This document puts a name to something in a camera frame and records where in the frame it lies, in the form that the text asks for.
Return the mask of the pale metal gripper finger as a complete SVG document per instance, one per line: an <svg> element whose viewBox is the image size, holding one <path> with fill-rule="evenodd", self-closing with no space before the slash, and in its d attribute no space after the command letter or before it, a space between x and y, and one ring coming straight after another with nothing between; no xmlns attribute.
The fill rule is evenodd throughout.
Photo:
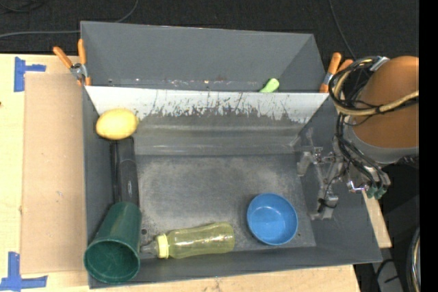
<svg viewBox="0 0 438 292"><path fill-rule="evenodd" d="M311 220L330 220L333 212L339 204L339 195L333 186L337 177L328 180L325 178L321 183L317 194L316 208L309 212Z"/></svg>
<svg viewBox="0 0 438 292"><path fill-rule="evenodd" d="M303 146L300 149L300 158L296 163L296 173L299 177L307 173L310 165L319 177L326 177L326 164L334 162L334 153L323 153L323 147Z"/></svg>

